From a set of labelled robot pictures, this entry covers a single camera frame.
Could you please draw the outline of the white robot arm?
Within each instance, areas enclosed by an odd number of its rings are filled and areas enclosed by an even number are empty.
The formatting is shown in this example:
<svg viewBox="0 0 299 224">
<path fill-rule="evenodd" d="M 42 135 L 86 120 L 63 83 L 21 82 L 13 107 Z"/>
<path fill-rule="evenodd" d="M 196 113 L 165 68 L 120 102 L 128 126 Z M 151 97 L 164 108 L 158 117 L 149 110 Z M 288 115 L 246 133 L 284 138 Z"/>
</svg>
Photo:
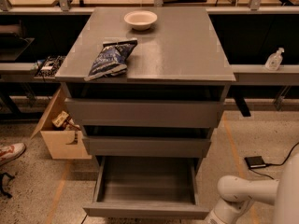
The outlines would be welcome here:
<svg viewBox="0 0 299 224">
<path fill-rule="evenodd" d="M 299 154 L 287 161 L 280 179 L 225 175 L 217 188 L 220 198 L 206 216 L 206 224 L 236 224 L 255 202 L 274 206 L 272 224 L 299 224 Z"/>
</svg>

